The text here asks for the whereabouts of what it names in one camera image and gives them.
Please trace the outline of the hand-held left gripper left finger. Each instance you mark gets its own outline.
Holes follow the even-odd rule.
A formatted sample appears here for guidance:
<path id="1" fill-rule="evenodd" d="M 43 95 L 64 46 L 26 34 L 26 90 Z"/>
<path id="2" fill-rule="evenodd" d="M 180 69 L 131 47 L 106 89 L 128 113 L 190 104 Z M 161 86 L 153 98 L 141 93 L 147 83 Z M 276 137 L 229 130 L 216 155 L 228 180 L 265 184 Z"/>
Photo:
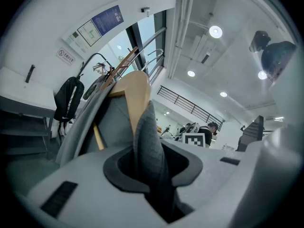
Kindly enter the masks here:
<path id="1" fill-rule="evenodd" d="M 123 192 L 105 177 L 103 165 L 121 148 L 107 148 L 78 156 L 35 185 L 22 206 L 47 228 L 163 228 L 167 223 L 143 194 Z M 77 184 L 56 218 L 41 207 L 65 181 Z"/>

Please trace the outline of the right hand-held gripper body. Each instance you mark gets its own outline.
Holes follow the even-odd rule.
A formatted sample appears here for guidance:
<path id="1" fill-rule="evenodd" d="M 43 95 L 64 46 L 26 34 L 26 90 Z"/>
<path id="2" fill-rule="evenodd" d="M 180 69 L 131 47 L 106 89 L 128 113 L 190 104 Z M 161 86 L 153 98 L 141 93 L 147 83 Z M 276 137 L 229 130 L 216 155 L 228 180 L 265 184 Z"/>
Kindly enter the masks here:
<path id="1" fill-rule="evenodd" d="M 182 142 L 185 144 L 195 145 L 203 148 L 206 147 L 204 133 L 183 133 Z"/>

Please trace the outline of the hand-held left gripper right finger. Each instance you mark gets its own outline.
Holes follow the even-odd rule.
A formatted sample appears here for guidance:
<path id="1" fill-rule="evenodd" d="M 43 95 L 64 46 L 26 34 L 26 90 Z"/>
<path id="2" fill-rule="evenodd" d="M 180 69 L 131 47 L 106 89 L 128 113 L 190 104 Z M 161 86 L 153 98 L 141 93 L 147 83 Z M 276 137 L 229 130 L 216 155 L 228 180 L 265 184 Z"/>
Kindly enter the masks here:
<path id="1" fill-rule="evenodd" d="M 263 221 L 254 190 L 261 141 L 251 143 L 245 152 L 207 149 L 172 140 L 163 143 L 193 154 L 203 164 L 192 184 L 177 188 L 181 201 L 194 210 L 171 223 L 170 228 L 255 228 Z"/>

